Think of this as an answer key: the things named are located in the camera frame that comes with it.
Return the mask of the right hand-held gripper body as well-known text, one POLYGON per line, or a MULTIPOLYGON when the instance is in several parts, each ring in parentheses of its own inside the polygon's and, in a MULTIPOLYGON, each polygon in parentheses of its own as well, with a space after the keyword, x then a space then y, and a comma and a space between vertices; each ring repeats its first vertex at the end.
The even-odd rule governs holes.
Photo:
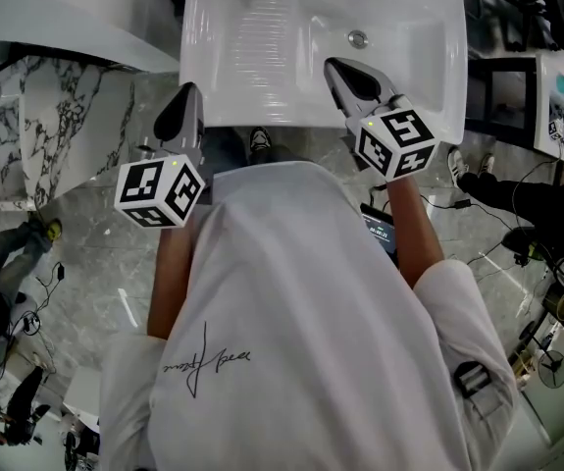
POLYGON ((347 117, 345 125, 359 167, 372 168, 386 182, 424 171, 436 155, 438 139, 403 94, 347 117))

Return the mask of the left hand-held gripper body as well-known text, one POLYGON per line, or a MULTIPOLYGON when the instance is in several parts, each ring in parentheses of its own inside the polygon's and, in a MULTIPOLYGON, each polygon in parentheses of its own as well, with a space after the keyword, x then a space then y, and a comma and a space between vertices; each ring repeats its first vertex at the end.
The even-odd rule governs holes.
POLYGON ((179 229, 197 206, 212 203, 214 174, 200 134, 143 142, 119 169, 114 207, 143 229, 179 229))

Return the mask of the person's left forearm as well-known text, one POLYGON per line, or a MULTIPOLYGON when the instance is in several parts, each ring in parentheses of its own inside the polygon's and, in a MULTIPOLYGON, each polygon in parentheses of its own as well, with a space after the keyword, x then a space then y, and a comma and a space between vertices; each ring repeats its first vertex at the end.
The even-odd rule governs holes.
POLYGON ((183 228, 162 230, 147 319, 147 335, 167 340, 186 300, 195 243, 190 218, 183 228))

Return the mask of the person's right forearm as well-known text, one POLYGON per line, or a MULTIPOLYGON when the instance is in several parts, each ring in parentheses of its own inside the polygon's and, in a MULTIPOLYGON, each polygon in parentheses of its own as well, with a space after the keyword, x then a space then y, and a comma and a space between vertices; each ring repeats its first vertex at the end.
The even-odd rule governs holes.
POLYGON ((399 270, 413 288, 444 255, 415 180, 408 177, 390 182, 386 190, 395 228, 399 270))

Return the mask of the person's right shoe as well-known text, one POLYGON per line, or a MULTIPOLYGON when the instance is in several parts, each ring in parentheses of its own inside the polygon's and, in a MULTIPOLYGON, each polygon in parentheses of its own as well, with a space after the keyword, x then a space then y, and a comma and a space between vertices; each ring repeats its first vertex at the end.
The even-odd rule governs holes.
POLYGON ((263 127, 254 128, 249 136, 249 149, 251 156, 266 155, 273 147, 268 131, 263 127))

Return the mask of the person's right leg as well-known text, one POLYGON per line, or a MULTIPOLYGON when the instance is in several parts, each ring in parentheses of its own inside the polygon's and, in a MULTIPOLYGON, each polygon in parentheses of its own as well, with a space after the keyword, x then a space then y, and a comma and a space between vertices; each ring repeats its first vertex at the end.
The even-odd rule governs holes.
POLYGON ((306 162, 305 158, 296 155, 284 145, 259 145, 251 149, 248 165, 266 165, 281 162, 306 162))

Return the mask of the white basin table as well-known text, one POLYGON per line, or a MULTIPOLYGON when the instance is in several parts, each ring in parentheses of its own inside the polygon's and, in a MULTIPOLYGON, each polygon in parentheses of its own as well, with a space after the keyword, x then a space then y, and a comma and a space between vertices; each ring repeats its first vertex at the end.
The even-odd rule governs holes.
POLYGON ((330 57, 383 72, 440 140, 462 140, 464 0, 185 0, 179 79, 208 126, 342 127, 330 57))

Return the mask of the black screen device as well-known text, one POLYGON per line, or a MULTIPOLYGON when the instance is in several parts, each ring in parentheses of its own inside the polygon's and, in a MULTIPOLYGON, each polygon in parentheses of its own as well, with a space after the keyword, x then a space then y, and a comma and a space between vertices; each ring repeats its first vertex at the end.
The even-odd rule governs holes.
POLYGON ((368 204, 360 206, 365 225, 396 267, 399 267, 392 216, 368 204))

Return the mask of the marble sink cabinet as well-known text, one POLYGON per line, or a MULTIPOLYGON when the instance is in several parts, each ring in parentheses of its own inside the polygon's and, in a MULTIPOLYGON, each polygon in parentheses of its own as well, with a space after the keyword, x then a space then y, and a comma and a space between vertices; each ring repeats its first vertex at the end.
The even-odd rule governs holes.
POLYGON ((33 211, 119 167, 132 146, 135 77, 25 56, 0 71, 0 212, 33 211))

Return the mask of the white curved partition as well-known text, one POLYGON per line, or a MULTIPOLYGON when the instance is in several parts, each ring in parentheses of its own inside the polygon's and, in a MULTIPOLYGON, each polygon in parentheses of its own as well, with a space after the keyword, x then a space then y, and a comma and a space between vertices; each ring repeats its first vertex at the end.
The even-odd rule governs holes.
POLYGON ((74 51, 143 72, 179 70, 171 0, 0 0, 0 41, 74 51))

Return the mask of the person's white shirt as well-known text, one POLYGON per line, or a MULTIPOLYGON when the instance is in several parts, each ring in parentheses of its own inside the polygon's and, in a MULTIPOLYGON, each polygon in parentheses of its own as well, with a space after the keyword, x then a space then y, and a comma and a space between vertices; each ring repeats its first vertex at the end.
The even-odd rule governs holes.
POLYGON ((167 340, 106 347, 101 471, 489 471, 518 403, 470 267, 413 288, 312 162, 226 171, 167 340), (453 374, 487 367, 463 398, 453 374))

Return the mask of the black desk fan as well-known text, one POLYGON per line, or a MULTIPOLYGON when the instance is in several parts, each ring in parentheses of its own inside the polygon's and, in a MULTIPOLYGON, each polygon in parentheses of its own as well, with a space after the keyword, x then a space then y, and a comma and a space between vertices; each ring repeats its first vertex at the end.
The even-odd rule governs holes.
POLYGON ((538 376, 549 389, 564 385, 564 355, 557 350, 547 350, 538 360, 538 376))

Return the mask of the white basin on black frame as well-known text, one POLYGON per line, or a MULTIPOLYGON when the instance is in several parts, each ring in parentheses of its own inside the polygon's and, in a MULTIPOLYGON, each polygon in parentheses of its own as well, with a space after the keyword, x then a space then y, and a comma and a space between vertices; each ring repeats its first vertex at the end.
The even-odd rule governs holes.
POLYGON ((564 162, 564 76, 541 53, 470 60, 465 129, 564 162))

